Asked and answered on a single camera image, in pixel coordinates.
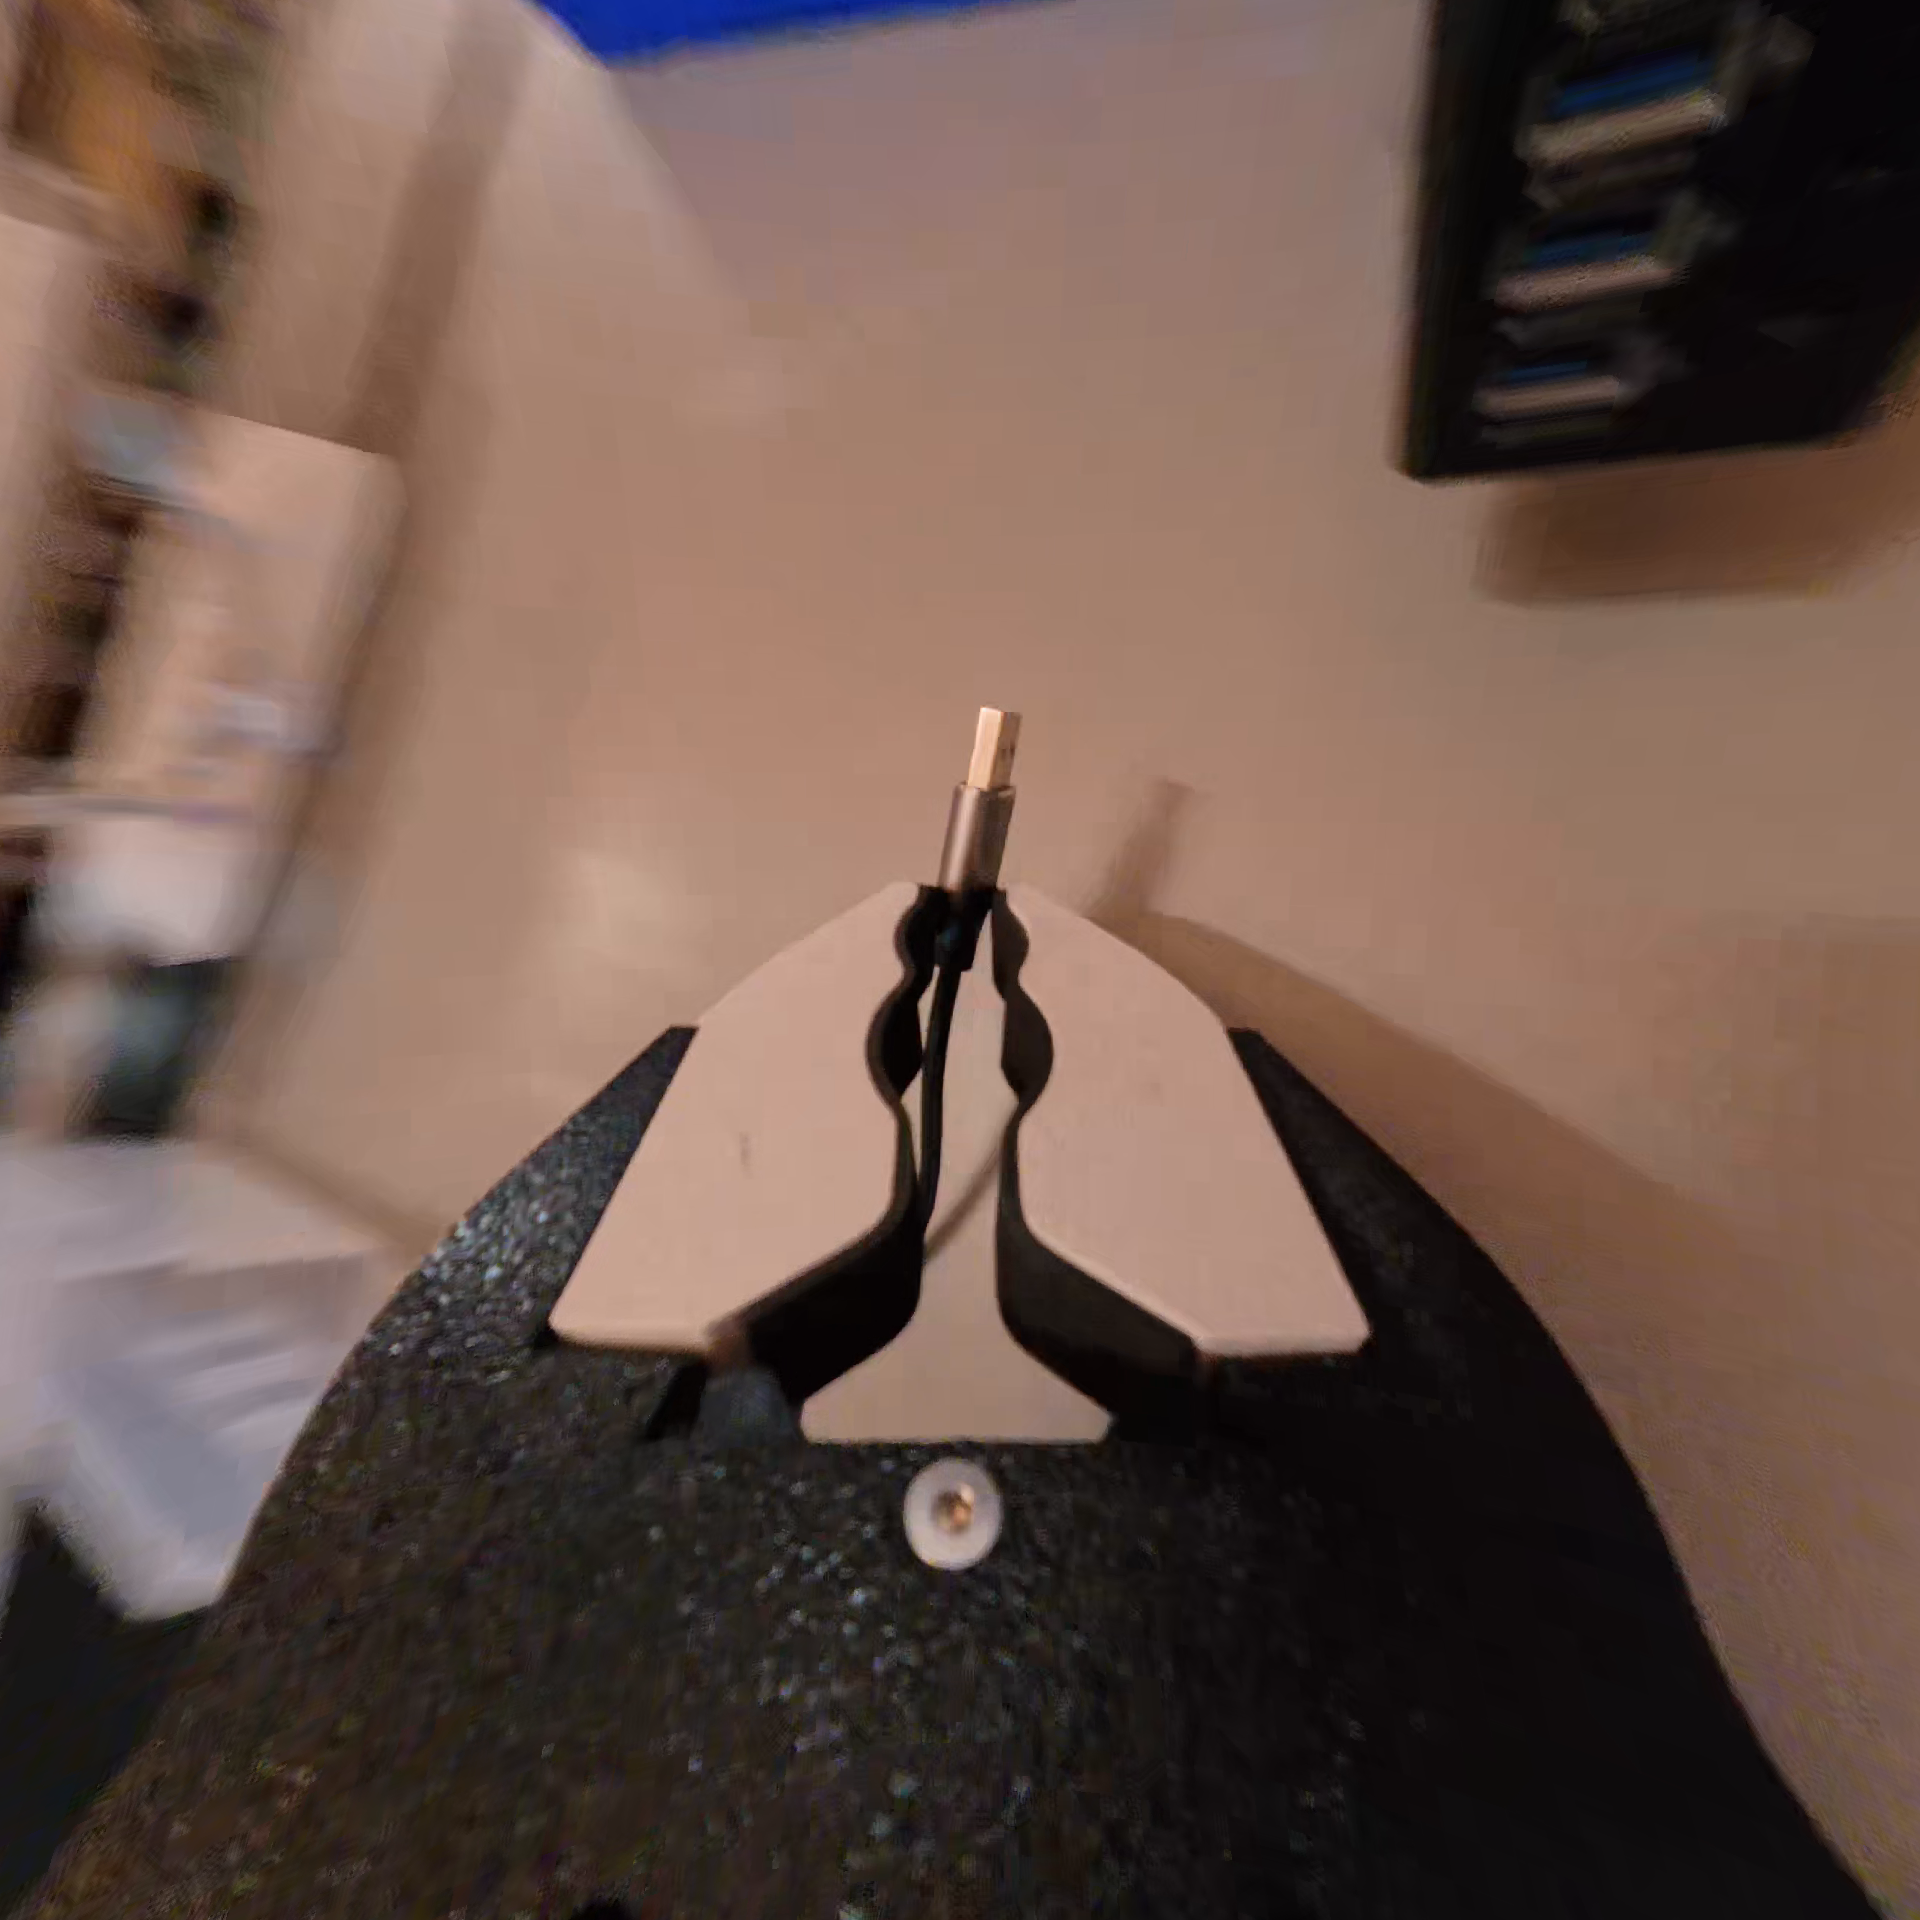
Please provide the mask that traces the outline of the white desk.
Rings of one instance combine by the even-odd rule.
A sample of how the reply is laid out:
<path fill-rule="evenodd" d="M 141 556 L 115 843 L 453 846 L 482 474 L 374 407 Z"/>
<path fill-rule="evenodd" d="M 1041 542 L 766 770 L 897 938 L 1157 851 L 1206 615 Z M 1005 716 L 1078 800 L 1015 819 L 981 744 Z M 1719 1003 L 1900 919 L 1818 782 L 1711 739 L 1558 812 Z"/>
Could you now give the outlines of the white desk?
<path fill-rule="evenodd" d="M 1915 411 L 1406 481 L 1422 6 L 291 28 L 225 407 L 409 519 L 206 1113 L 422 1256 L 1007 705 L 1012 873 L 1502 1263 L 1915 1916 Z"/>

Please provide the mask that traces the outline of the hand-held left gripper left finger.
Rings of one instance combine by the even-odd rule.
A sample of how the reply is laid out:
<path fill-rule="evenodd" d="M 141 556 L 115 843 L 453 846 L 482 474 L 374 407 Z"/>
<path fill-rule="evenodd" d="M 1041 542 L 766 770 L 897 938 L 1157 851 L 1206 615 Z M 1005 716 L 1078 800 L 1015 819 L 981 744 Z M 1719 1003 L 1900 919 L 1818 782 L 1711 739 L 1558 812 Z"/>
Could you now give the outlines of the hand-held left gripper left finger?
<path fill-rule="evenodd" d="M 894 881 L 700 1022 L 548 1314 L 595 1352 L 727 1361 L 790 1407 L 921 1300 L 921 889 Z"/>

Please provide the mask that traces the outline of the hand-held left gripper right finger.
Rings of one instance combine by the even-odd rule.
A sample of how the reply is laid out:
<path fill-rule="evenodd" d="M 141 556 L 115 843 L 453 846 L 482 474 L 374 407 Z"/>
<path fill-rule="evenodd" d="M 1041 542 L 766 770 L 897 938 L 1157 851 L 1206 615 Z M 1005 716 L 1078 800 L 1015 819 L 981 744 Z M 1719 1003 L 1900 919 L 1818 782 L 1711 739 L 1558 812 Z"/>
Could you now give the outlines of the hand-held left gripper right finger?
<path fill-rule="evenodd" d="M 1018 884 L 993 912 L 996 1300 L 1105 1410 L 1214 1410 L 1237 1371 L 1372 1331 L 1228 1027 L 1173 974 Z"/>

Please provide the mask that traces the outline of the blue plastic bin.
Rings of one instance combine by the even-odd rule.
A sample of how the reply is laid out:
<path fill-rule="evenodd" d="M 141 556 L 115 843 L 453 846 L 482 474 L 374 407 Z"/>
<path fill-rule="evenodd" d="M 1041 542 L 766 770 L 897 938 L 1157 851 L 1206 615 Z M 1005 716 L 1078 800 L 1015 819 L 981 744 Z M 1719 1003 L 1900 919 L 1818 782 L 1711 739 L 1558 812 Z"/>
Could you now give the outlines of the blue plastic bin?
<path fill-rule="evenodd" d="M 647 65 L 708 48 L 977 16 L 1007 2 L 535 2 L 591 59 Z"/>

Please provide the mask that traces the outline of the black cable silver USB plug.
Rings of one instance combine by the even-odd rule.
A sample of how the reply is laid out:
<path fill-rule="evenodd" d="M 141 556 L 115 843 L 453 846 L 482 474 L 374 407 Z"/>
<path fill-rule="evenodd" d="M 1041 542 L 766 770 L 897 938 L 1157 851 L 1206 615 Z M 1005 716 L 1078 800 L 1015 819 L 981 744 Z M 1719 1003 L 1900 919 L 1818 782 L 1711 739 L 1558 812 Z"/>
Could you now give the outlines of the black cable silver USB plug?
<path fill-rule="evenodd" d="M 927 1235 L 943 1171 L 943 1080 L 962 980 L 998 896 L 1001 859 L 1015 817 L 1022 716 L 982 706 L 966 772 L 950 794 L 937 891 L 943 915 L 932 950 L 930 1006 L 919 1075 L 916 1235 Z"/>

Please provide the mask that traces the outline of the black silver-rimmed USB hub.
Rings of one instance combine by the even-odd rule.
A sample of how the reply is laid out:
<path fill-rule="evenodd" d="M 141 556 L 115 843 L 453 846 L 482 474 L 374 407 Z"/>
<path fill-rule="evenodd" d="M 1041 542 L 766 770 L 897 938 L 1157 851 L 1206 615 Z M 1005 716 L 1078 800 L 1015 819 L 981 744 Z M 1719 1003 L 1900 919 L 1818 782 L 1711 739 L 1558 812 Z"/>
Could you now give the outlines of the black silver-rimmed USB hub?
<path fill-rule="evenodd" d="M 1402 468 L 1838 441 L 1915 356 L 1918 8 L 1428 8 Z"/>

